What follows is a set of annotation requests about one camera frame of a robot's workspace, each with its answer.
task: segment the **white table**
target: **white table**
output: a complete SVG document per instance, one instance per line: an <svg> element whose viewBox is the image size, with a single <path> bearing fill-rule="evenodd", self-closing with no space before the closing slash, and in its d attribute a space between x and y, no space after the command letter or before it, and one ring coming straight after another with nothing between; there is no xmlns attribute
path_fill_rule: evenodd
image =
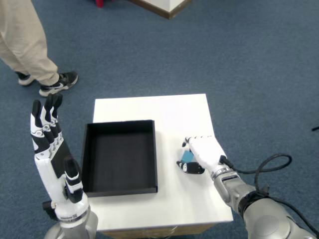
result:
<svg viewBox="0 0 319 239"><path fill-rule="evenodd" d="M93 122L154 120L158 193L90 198L98 231L230 222L231 209L209 173L190 175L176 165L186 136L213 135L205 94L96 99Z"/></svg>

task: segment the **black tray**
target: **black tray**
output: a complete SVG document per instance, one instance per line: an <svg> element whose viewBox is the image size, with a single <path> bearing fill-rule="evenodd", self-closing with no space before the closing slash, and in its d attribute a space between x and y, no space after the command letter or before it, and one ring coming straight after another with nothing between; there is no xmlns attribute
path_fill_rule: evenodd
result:
<svg viewBox="0 0 319 239"><path fill-rule="evenodd" d="M154 121L87 124L82 183L88 197L156 193Z"/></svg>

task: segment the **blue object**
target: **blue object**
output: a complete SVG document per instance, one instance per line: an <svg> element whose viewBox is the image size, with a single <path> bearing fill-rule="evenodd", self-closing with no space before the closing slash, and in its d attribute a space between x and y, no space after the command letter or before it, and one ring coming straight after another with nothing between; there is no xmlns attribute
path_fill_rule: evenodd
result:
<svg viewBox="0 0 319 239"><path fill-rule="evenodd" d="M194 154L189 151L185 151L183 157L181 158L182 163L190 163L194 158Z"/></svg>

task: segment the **cable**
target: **cable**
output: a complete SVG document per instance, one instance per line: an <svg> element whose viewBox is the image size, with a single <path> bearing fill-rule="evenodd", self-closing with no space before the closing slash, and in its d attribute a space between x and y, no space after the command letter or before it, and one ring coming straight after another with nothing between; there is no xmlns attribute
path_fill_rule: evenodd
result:
<svg viewBox="0 0 319 239"><path fill-rule="evenodd" d="M267 163L269 163L270 161L274 160L275 158L278 157L286 157L288 158L287 163L280 165L278 167L274 167L274 168L267 168L267 169L263 169L263 167L266 166ZM256 187L256 192L264 197L270 198L278 203L281 203L283 205L286 205L287 207L289 207L290 209L292 209L304 222L305 224L311 229L311 231L313 231L316 234L316 237L319 238L319 232L308 222L308 220L305 218L305 216L293 205L291 205L290 203L282 200L282 199L278 199L278 198L273 198L271 196L269 196L268 194L268 190L265 189L260 189L259 188L259 184L258 184L258 177L260 173L266 173L266 172L273 172L273 171L277 171L280 169L283 169L285 167L287 167L289 164L291 164L293 158L285 153L278 153L278 154L274 154L272 156L270 156L269 158L267 158L265 161L263 161L257 170L252 170L252 171L242 171L242 170L238 170L234 167L234 165L226 158L226 157L220 157L220 163L224 163L226 164L228 167L230 167L231 169L233 169L234 171L238 172L238 173L243 173L243 174L254 174L255 173L255 187Z"/></svg>
<svg viewBox="0 0 319 239"><path fill-rule="evenodd" d="M288 162L283 164L283 165L280 165L278 167L274 167L274 168L266 168L266 169L262 169L269 161L275 159L275 158L278 158L278 157L287 157L288 158ZM285 167L287 167L289 164L291 164L292 162L292 157L288 154L285 154L285 153L278 153L278 154L274 154L272 156L270 156L269 158L267 158L259 167L261 167L260 170L252 170L252 171L242 171L242 170L239 170L237 168L234 167L234 165L226 158L226 157L221 157L220 158L220 162L221 163L224 163L226 164L228 167L230 167L231 169L233 169L234 171L238 172L238 173L242 173L242 174L254 174L254 173L267 173L267 172L273 172L273 171L277 171L277 170L281 170Z"/></svg>

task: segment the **shoe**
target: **shoe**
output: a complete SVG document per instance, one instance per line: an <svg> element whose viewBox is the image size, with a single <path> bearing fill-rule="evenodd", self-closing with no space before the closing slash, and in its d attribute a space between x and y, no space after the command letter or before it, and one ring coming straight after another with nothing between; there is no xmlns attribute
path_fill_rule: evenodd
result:
<svg viewBox="0 0 319 239"><path fill-rule="evenodd" d="M22 86L28 86L35 80L31 75L25 75L21 72L16 72L16 74L19 76L18 82Z"/></svg>
<svg viewBox="0 0 319 239"><path fill-rule="evenodd" d="M71 71L67 73L59 74L59 80L57 83L51 86L40 86L39 93L41 96L47 97L49 94L56 94L62 90L70 89L78 80L78 74Z"/></svg>

